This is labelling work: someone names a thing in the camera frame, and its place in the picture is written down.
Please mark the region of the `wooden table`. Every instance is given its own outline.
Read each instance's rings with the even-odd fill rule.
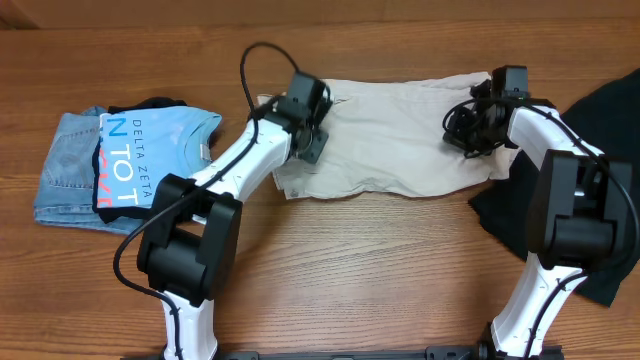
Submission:
[[[185,99],[224,116],[215,155],[244,126],[238,63],[256,40],[282,45],[325,78],[406,81],[526,64],[534,95],[564,110],[637,67],[639,39],[634,19],[0,32],[0,358],[116,359],[165,342],[159,301],[112,273],[122,237],[34,224],[64,112]],[[254,94],[288,84],[288,64],[268,50],[247,68]],[[236,265],[216,302],[223,349],[473,343],[523,269],[467,205],[483,187],[436,199],[285,201],[265,181],[246,204]],[[144,283],[136,251],[123,267]],[[547,343],[564,345],[568,359],[640,358],[639,293],[635,271],[610,310],[572,296]]]

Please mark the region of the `white cloth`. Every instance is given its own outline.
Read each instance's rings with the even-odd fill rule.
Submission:
[[[482,72],[390,84],[325,80],[335,102],[321,124],[329,133],[324,151],[315,165],[292,159],[275,170],[276,186],[287,199],[363,191],[423,197],[508,178],[516,150],[465,159],[442,140],[447,111],[489,78]]]

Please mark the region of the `stack of folded clothes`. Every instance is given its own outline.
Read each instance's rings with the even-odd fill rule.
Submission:
[[[188,178],[211,163],[220,122],[216,113],[169,98],[64,114],[40,178],[36,222],[130,233],[164,176]]]

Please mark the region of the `blue t-shirt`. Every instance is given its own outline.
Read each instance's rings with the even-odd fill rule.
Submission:
[[[100,116],[97,208],[151,207],[167,174],[188,178],[211,163],[221,116],[188,106]]]

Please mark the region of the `cable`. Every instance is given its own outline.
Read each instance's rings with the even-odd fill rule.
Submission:
[[[536,316],[536,320],[533,322],[533,327],[531,328],[531,334],[529,335],[529,341],[527,342],[527,347],[524,351],[524,357],[523,359],[529,359],[529,355],[531,354],[531,348],[533,347],[533,342],[536,339],[536,333],[538,332],[538,327],[540,327],[540,322],[542,322],[542,318],[544,317],[544,313],[547,311],[547,309],[549,308],[549,306],[551,306],[551,303],[553,302],[553,299],[555,299],[555,297],[560,293],[560,290],[565,290],[565,286],[577,279],[581,279],[583,277],[588,276],[589,274],[587,272],[581,272],[575,275],[571,275],[568,278],[560,281],[558,283],[558,285],[555,287],[555,289],[553,289],[553,291],[551,292],[551,295],[549,295],[549,297],[547,298],[547,300],[544,302],[544,304],[542,305],[542,308],[540,308],[540,311],[538,312],[538,316]]]
[[[220,180],[229,170],[231,170],[240,160],[242,160],[242,158],[249,152],[249,150],[251,150],[251,148],[253,147],[253,145],[257,142],[258,140],[258,133],[259,133],[259,128],[258,128],[258,121],[263,117],[263,116],[257,116],[260,115],[261,112],[266,112],[266,110],[270,107],[273,106],[273,104],[280,98],[279,96],[273,97],[267,104],[261,106],[258,108],[258,110],[261,110],[261,112],[256,112],[256,107],[253,104],[253,101],[251,100],[251,94],[249,93],[249,87],[247,85],[247,77],[245,75],[245,63],[247,60],[247,56],[249,55],[249,53],[251,52],[251,50],[255,49],[256,47],[269,47],[272,49],[275,49],[277,51],[279,51],[281,54],[283,54],[291,63],[291,65],[293,65],[294,69],[296,72],[299,71],[298,65],[295,63],[295,61],[293,60],[293,58],[291,58],[291,56],[284,51],[282,48],[280,48],[277,45],[271,44],[271,43],[266,43],[266,42],[258,42],[255,43],[251,46],[249,46],[248,48],[246,48],[244,50],[244,53],[242,54],[242,59],[240,61],[240,81],[242,82],[242,89],[244,90],[244,94],[247,97],[247,103],[249,104],[249,118],[248,121],[253,120],[253,136],[251,137],[251,140],[249,141],[249,144],[247,144],[247,146],[244,148],[244,150],[242,150],[242,152],[240,154],[238,154],[238,156],[236,156],[233,160],[231,160],[231,162],[229,162],[229,164],[227,164],[224,168],[222,168],[220,171],[218,171],[211,179],[209,179],[207,182],[205,182],[204,184],[198,186],[197,188],[195,188],[192,192],[190,192],[189,194],[187,194],[186,196],[184,196],[183,198],[181,198],[180,200],[174,202],[173,204],[171,204],[170,206],[168,206],[167,208],[163,209],[162,211],[160,211],[159,213],[157,213],[156,215],[154,215],[152,218],[150,218],[149,220],[145,221],[144,223],[142,223],[142,225],[138,226],[135,230],[133,230],[120,244],[120,246],[118,247],[118,249],[116,250],[114,256],[113,256],[113,272],[116,275],[116,278],[118,278],[118,280],[120,280],[120,282],[122,284],[124,284],[125,286],[139,291],[143,294],[149,295],[149,296],[153,296],[157,299],[160,299],[162,301],[164,301],[170,308],[170,314],[173,315],[173,323],[174,323],[174,335],[175,335],[175,345],[176,345],[176,353],[175,355],[178,357],[179,360],[183,360],[183,356],[182,356],[182,348],[180,347],[180,319],[177,316],[179,309],[177,308],[176,304],[165,294],[157,292],[155,290],[152,289],[148,289],[144,286],[138,285],[134,282],[132,282],[131,280],[127,279],[123,274],[122,271],[120,270],[120,259],[122,258],[122,253],[124,252],[124,250],[127,248],[127,246],[129,246],[129,244],[131,244],[131,242],[138,236],[140,235],[147,227],[149,227],[151,224],[153,224],[154,222],[158,221],[158,219],[166,216],[168,213],[173,212],[175,209],[179,209],[179,211],[184,210],[187,206],[190,205],[190,203],[193,201],[193,199],[195,199],[198,195],[200,195],[201,193],[203,193],[204,191],[207,190],[207,188],[211,185],[213,185],[216,181]]]
[[[476,104],[476,103],[511,105],[513,107],[524,107],[524,108],[526,108],[528,110],[531,110],[531,111],[535,112],[536,114],[544,116],[547,120],[550,120],[551,122],[553,122],[558,128],[560,128],[560,130],[562,130],[562,132],[565,133],[565,135],[567,135],[569,140],[571,140],[573,142],[573,144],[577,148],[579,148],[581,151],[583,151],[585,154],[587,154],[587,156],[589,156],[589,158],[591,160],[593,160],[598,165],[598,167],[600,168],[602,173],[609,180],[611,180],[611,182],[618,188],[618,190],[622,194],[625,202],[627,203],[627,206],[629,208],[629,212],[631,212],[631,217],[633,218],[632,220],[634,222],[635,239],[634,239],[634,241],[632,243],[632,248],[627,252],[627,256],[623,260],[620,260],[617,263],[614,262],[612,265],[608,266],[607,268],[599,269],[599,270],[608,270],[608,269],[611,269],[611,268],[622,266],[625,263],[627,263],[630,259],[634,259],[635,258],[636,251],[640,249],[640,220],[638,219],[638,211],[636,210],[636,207],[635,207],[635,205],[633,203],[633,200],[631,199],[631,196],[629,195],[629,192],[627,191],[627,189],[625,189],[624,186],[622,186],[622,184],[620,183],[620,181],[615,176],[613,176],[613,174],[611,174],[611,171],[609,170],[609,167],[607,166],[607,164],[605,164],[604,161],[598,155],[596,155],[593,151],[591,151],[591,149],[589,149],[586,145],[584,145],[582,139],[578,138],[573,133],[573,131],[565,123],[560,121],[560,119],[555,118],[550,113],[544,112],[544,111],[540,110],[539,108],[535,107],[534,105],[527,103],[526,101],[515,100],[515,99],[507,99],[507,98],[475,98],[475,99],[469,99],[469,100],[461,102],[460,104],[454,106],[451,110],[449,110],[447,112],[447,114],[444,116],[444,119],[442,120],[442,126],[445,129],[445,132],[453,133],[451,130],[447,129],[447,122],[448,122],[449,118],[451,117],[451,115],[454,114],[454,112],[460,111],[461,108],[465,108],[465,106],[467,106],[469,104]],[[471,129],[475,129],[475,127],[477,127],[479,125],[479,121],[480,121],[479,119],[476,119],[472,123],[472,125],[469,126],[469,127]]]

